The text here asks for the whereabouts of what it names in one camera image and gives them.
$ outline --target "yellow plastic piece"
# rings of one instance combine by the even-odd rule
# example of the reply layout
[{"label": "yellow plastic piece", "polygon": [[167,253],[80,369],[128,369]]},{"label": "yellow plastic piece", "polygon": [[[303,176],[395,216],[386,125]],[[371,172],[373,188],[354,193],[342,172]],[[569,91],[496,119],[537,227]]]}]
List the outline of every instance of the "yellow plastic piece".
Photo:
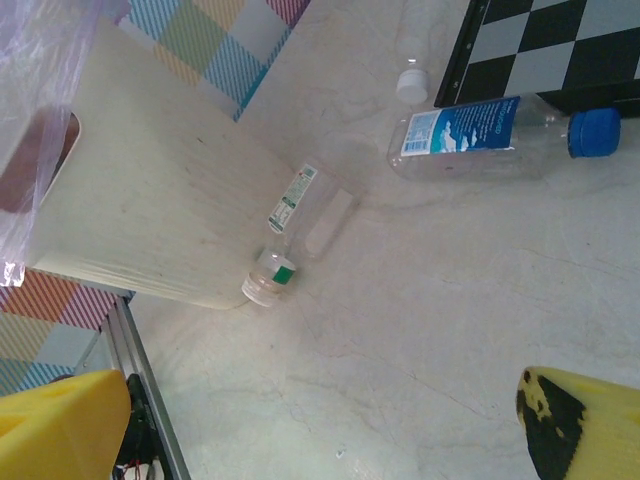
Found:
[{"label": "yellow plastic piece", "polygon": [[640,390],[529,367],[517,404],[542,480],[640,479]]},{"label": "yellow plastic piece", "polygon": [[107,370],[0,398],[0,478],[106,480],[131,401]]}]

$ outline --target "clear plastic bottle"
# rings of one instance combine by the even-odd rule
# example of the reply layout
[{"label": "clear plastic bottle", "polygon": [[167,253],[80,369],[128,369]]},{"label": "clear plastic bottle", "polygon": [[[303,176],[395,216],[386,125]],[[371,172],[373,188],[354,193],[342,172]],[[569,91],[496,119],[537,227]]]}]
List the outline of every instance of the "clear plastic bottle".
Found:
[{"label": "clear plastic bottle", "polygon": [[396,126],[387,160],[408,180],[541,177],[553,166],[554,149],[607,156],[619,139],[615,109],[566,117],[530,95],[409,115]]},{"label": "clear plastic bottle", "polygon": [[407,105],[420,105],[429,96],[430,38],[434,28],[446,26],[447,8],[440,0],[404,1],[395,46],[400,69],[396,94]]},{"label": "clear plastic bottle", "polygon": [[358,197],[357,186],[306,163],[269,216],[265,249],[242,292],[259,305],[274,305],[298,267],[324,255]]}]

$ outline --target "plastic bag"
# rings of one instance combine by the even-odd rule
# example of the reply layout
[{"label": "plastic bag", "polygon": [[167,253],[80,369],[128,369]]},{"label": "plastic bag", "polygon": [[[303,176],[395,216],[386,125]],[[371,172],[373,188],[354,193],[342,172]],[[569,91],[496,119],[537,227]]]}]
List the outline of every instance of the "plastic bag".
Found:
[{"label": "plastic bag", "polygon": [[126,0],[0,2],[0,276],[20,286],[38,206],[60,158],[100,13]]}]

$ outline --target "plaid cloth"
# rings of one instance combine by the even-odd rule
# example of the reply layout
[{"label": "plaid cloth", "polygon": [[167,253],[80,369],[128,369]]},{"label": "plaid cloth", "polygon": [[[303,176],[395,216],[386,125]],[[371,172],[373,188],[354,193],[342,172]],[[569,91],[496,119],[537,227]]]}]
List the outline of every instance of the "plaid cloth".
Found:
[{"label": "plaid cloth", "polygon": [[131,0],[120,23],[238,120],[310,0]]},{"label": "plaid cloth", "polygon": [[0,288],[0,396],[73,373],[117,297],[34,270]]}]

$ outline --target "chessboard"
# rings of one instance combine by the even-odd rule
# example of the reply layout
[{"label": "chessboard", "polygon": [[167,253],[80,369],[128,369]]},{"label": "chessboard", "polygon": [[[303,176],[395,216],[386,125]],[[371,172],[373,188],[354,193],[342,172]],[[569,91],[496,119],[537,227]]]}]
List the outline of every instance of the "chessboard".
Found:
[{"label": "chessboard", "polygon": [[539,93],[640,115],[640,0],[472,0],[437,107]]}]

